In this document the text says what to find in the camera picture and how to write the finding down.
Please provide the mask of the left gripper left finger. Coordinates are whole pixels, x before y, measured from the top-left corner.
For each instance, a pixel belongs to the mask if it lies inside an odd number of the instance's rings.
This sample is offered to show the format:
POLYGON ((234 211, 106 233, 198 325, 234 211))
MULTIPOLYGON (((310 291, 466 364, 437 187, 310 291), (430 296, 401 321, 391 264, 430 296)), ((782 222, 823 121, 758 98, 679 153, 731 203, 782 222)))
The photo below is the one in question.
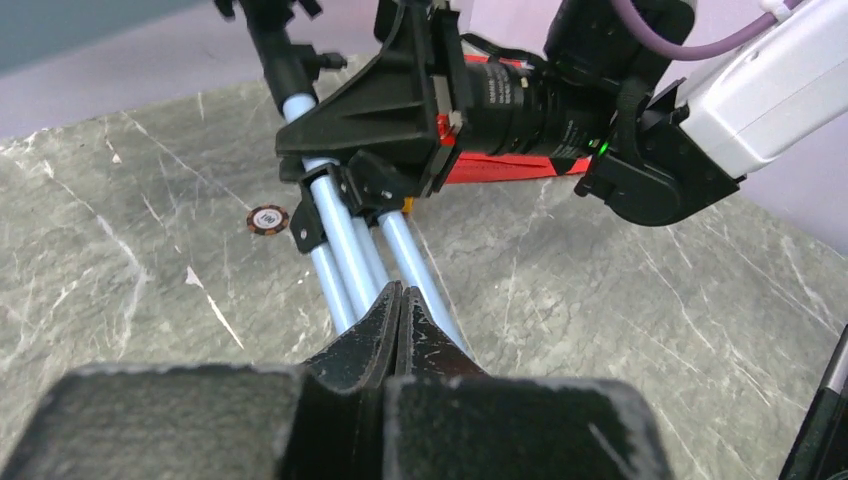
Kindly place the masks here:
POLYGON ((5 479, 388 479, 383 385, 403 289, 307 361, 94 363, 44 394, 5 479))

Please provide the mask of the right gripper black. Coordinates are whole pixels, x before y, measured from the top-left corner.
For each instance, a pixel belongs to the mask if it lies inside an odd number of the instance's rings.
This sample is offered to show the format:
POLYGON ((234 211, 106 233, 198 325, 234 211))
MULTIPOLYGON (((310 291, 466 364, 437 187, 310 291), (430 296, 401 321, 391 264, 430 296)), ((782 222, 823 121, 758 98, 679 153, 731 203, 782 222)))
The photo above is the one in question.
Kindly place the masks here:
POLYGON ((459 34, 456 16, 448 7, 379 2, 374 35, 384 48, 278 131, 280 181, 310 193, 327 177, 352 216, 380 216, 402 212, 415 187, 381 157, 420 164, 438 148, 421 192, 429 196, 446 184, 462 152, 574 161, 600 147, 612 117, 604 92, 567 82, 557 66, 529 52, 459 34), (408 22, 417 11, 425 16, 422 28, 408 22), (445 85, 430 79, 428 65, 445 85), (437 115, 442 102, 451 108, 437 115), (353 157, 306 167, 299 156, 353 157))

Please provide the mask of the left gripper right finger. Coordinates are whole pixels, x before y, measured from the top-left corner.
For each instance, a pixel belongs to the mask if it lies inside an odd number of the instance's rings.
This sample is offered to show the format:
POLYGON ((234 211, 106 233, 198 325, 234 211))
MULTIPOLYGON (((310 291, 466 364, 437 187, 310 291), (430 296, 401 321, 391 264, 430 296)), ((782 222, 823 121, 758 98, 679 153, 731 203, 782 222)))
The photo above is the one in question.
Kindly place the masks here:
POLYGON ((670 479, 641 393, 614 379, 497 377, 403 295, 398 366, 384 387, 386 479, 670 479))

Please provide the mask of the light blue music stand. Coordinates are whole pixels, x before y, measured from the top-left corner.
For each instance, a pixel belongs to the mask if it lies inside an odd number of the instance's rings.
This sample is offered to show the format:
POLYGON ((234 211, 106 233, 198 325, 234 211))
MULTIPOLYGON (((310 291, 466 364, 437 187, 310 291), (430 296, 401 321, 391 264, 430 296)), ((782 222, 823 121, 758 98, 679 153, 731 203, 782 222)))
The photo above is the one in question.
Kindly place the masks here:
MULTIPOLYGON (((445 1, 412 2, 418 9, 424 6, 451 9, 445 1)), ((378 40, 381 45, 378 53, 353 71, 329 96, 319 99, 315 91, 319 77, 324 73, 347 71, 349 60, 341 53, 321 52, 310 43, 296 42, 288 31, 298 14, 311 19, 318 17, 322 13, 319 2, 219 1, 216 9, 230 21, 237 16, 244 18, 274 106, 283 118, 283 127, 332 95, 384 48, 378 40)), ((422 28, 425 16, 417 11, 408 22, 412 27, 422 28)), ((427 165, 431 156, 420 164, 400 164, 379 157, 411 179, 415 185, 415 199, 426 197, 421 192, 435 171, 427 165)), ((318 166, 319 160, 336 160, 299 157, 303 158, 306 167, 318 166)), ((348 160, 336 161, 346 163, 348 160)), ((301 200, 288 226, 298 250, 313 262, 337 333, 347 332, 362 320, 380 290, 391 282, 374 240, 374 234, 381 233, 395 260, 401 282, 420 292, 433 323, 461 351, 467 350, 466 339, 442 298, 405 214, 392 211, 380 216, 352 216, 327 177, 315 181, 310 193, 298 184, 293 185, 299 188, 301 200)))

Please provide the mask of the red sheet music paper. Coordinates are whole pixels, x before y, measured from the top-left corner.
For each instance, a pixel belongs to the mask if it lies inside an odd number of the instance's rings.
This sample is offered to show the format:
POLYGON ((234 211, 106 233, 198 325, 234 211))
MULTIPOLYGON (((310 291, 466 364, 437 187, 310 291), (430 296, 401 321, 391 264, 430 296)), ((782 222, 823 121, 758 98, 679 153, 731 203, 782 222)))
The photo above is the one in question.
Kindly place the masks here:
POLYGON ((570 161, 542 156, 487 156, 462 152, 445 183, 479 184, 582 175, 588 170, 590 160, 590 157, 570 161))

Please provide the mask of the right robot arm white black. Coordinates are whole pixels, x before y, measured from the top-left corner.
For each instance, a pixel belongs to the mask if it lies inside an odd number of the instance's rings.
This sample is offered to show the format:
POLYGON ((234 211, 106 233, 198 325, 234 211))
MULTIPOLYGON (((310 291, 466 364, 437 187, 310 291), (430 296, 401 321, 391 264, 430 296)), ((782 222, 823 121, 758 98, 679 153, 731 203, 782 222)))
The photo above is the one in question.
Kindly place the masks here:
POLYGON ((427 197, 461 157, 543 157, 641 226, 679 222, 847 110, 847 5, 781 1, 769 28, 670 84, 608 1, 565 1, 542 55, 460 33, 457 15, 383 1, 380 52, 283 127, 284 167, 346 166, 356 207, 427 197))

